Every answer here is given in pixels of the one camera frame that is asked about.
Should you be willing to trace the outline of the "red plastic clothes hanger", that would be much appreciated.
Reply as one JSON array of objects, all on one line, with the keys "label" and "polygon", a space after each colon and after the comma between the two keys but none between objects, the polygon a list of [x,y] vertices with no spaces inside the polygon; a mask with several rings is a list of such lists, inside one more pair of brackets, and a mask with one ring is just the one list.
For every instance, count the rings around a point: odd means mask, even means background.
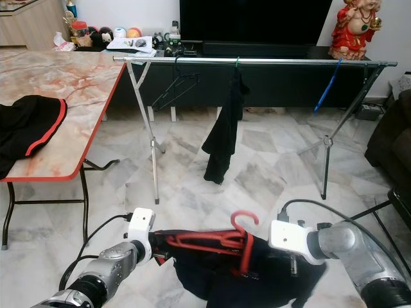
[{"label": "red plastic clothes hanger", "polygon": [[234,226],[232,230],[183,232],[183,234],[168,235],[165,241],[170,246],[179,248],[239,256],[239,267],[232,272],[237,276],[246,277],[249,273],[250,255],[252,255],[255,237],[237,223],[238,216],[250,217],[254,224],[259,224],[259,218],[255,214],[246,209],[240,209],[231,215],[230,221]]}]

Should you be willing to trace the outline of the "navy shorts with red trim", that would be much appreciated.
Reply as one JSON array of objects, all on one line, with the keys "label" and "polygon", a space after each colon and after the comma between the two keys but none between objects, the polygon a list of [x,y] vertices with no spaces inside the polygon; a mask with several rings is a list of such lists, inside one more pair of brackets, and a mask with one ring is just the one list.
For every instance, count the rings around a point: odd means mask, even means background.
[{"label": "navy shorts with red trim", "polygon": [[[175,235],[189,230],[158,230]],[[168,261],[173,261],[177,278],[185,290],[206,300],[206,308],[303,308],[327,270],[299,258],[299,276],[290,276],[288,256],[254,236],[249,273],[237,276],[240,257],[168,245]]]}]

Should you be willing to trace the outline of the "black shirt with red trim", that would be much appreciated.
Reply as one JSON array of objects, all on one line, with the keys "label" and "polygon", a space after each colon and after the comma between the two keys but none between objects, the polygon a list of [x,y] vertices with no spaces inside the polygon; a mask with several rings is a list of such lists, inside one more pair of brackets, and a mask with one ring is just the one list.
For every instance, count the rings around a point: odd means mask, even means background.
[{"label": "black shirt with red trim", "polygon": [[0,179],[18,160],[45,146],[62,125],[68,111],[64,99],[26,95],[9,105],[0,105]]}]

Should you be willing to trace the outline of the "blue plastic clothes hanger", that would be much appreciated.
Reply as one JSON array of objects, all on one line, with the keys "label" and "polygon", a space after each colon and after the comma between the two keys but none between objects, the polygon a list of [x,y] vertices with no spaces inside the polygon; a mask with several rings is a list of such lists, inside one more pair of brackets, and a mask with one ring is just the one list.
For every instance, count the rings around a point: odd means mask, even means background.
[{"label": "blue plastic clothes hanger", "polygon": [[344,60],[341,59],[341,58],[338,59],[337,64],[335,65],[335,70],[333,71],[333,74],[331,75],[331,79],[329,80],[328,85],[326,85],[326,88],[325,88],[324,92],[321,94],[321,97],[318,100],[317,105],[315,106],[315,108],[312,111],[314,114],[316,114],[319,111],[319,109],[321,108],[321,106],[325,102],[326,97],[328,96],[329,92],[331,91],[332,86],[334,85],[335,80],[337,79],[338,70],[340,70],[340,66],[341,66],[343,61]]}]

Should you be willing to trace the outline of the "black folding chair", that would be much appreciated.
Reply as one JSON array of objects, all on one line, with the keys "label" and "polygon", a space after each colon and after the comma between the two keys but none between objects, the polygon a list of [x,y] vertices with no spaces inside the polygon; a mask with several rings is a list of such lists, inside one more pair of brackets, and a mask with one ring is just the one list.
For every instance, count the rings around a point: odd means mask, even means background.
[{"label": "black folding chair", "polygon": [[392,205],[394,209],[398,212],[400,218],[408,228],[411,228],[411,189],[404,188],[392,188],[387,194],[388,200],[373,208],[362,211],[362,213],[356,214],[352,219],[356,220],[367,216],[368,214],[376,213],[379,209]]}]

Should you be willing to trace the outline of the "black low television console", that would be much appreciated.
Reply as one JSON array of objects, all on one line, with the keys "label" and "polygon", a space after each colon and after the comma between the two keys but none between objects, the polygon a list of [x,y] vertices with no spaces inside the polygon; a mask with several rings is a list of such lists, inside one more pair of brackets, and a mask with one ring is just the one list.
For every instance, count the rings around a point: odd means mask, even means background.
[{"label": "black low television console", "polygon": [[[152,64],[140,86],[140,93],[149,114],[165,107],[220,107],[229,99],[230,80],[234,65],[182,64],[182,58],[209,58],[202,55],[202,47],[178,58],[179,64]],[[230,58],[234,56],[217,56]],[[337,60],[329,56],[326,46],[312,46],[305,58]],[[250,65],[241,64],[239,70],[244,84],[250,89],[246,107],[305,107],[315,108],[328,85],[335,67],[328,65]],[[349,108],[362,89],[362,82],[373,67],[343,65],[331,88],[323,108]],[[116,105],[137,105],[129,73],[124,71],[112,102]]]}]

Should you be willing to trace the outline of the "marble pattern folding table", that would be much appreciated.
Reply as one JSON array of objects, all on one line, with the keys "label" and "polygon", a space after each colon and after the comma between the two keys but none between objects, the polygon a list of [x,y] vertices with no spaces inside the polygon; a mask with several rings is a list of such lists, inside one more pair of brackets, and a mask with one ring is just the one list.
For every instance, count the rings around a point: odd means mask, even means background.
[{"label": "marble pattern folding table", "polygon": [[30,51],[7,49],[0,52],[0,104],[12,105],[29,95],[63,99],[67,103],[64,123],[53,138],[35,155],[13,164],[3,182],[8,185],[9,206],[3,223],[2,249],[8,249],[9,226],[15,206],[32,205],[32,200],[15,199],[15,182],[65,182],[80,177],[84,205],[83,243],[87,243],[90,194],[86,172],[106,170],[86,155],[105,117],[121,73],[126,65],[109,54],[79,51]]}]

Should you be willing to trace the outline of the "black mouse ear toys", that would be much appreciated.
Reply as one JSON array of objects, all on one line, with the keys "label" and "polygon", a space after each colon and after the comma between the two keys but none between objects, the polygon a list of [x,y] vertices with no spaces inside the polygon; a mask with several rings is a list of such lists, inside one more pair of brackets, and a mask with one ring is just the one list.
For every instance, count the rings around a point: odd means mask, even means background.
[{"label": "black mouse ear toys", "polygon": [[91,46],[95,47],[95,49],[106,49],[114,38],[112,35],[112,30],[109,27],[103,27],[98,30],[97,28],[90,26],[88,27],[88,30],[91,39]]}]

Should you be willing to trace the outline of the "black soundbar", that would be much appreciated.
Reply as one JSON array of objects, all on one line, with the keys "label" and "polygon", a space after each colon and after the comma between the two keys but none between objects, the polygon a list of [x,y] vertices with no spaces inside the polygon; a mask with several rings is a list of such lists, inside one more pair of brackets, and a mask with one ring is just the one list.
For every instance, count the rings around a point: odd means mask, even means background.
[{"label": "black soundbar", "polygon": [[305,58],[309,45],[255,44],[203,41],[203,56],[240,56],[241,58]]}]

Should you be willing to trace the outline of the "pink white tissue box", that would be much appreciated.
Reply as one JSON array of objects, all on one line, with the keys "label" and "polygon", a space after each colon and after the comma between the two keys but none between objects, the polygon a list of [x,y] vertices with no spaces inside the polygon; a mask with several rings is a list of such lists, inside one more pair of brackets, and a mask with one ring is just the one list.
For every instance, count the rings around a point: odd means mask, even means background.
[{"label": "pink white tissue box", "polygon": [[76,49],[76,44],[70,40],[65,40],[61,32],[56,32],[53,38],[54,51],[58,52],[73,52]]}]

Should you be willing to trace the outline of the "clear jar with red lid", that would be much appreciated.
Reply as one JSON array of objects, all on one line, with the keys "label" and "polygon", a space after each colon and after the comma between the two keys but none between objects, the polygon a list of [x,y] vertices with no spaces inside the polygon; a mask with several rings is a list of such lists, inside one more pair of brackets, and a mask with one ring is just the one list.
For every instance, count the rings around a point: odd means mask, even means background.
[{"label": "clear jar with red lid", "polygon": [[85,22],[74,21],[71,23],[71,33],[73,33],[74,41],[79,47],[91,47],[91,36]]}]

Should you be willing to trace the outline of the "red laughing Buddha statue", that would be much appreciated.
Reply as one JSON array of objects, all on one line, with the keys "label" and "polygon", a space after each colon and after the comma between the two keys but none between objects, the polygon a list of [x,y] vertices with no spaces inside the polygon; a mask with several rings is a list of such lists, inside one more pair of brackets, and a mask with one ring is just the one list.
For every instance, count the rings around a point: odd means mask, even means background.
[{"label": "red laughing Buddha statue", "polygon": [[332,32],[329,56],[342,60],[361,60],[367,43],[382,29],[378,17],[382,0],[343,0],[345,6],[337,13],[337,25]]}]

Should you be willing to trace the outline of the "black flat screen television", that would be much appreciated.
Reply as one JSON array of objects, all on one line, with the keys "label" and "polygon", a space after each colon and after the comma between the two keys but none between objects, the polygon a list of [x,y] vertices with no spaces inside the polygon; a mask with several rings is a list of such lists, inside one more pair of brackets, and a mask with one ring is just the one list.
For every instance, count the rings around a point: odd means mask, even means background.
[{"label": "black flat screen television", "polygon": [[185,40],[314,45],[332,0],[179,0]]}]

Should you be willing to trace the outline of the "gold and blue trophy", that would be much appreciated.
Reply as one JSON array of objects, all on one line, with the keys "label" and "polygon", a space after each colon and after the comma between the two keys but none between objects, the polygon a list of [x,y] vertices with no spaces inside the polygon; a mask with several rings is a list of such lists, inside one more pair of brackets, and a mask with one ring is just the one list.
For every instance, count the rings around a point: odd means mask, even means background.
[{"label": "gold and blue trophy", "polygon": [[64,12],[64,20],[68,24],[72,24],[76,21],[77,11],[74,5],[74,0],[66,0],[66,10]]}]

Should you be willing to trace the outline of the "light wooden sideboard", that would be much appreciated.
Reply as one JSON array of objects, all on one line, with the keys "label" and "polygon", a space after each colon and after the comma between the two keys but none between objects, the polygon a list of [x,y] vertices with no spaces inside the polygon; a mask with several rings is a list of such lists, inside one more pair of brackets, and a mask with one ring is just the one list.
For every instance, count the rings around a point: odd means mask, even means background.
[{"label": "light wooden sideboard", "polygon": [[70,41],[71,30],[64,21],[65,10],[64,0],[28,0],[19,4],[3,1],[0,9],[0,46],[53,49],[58,32]]}]

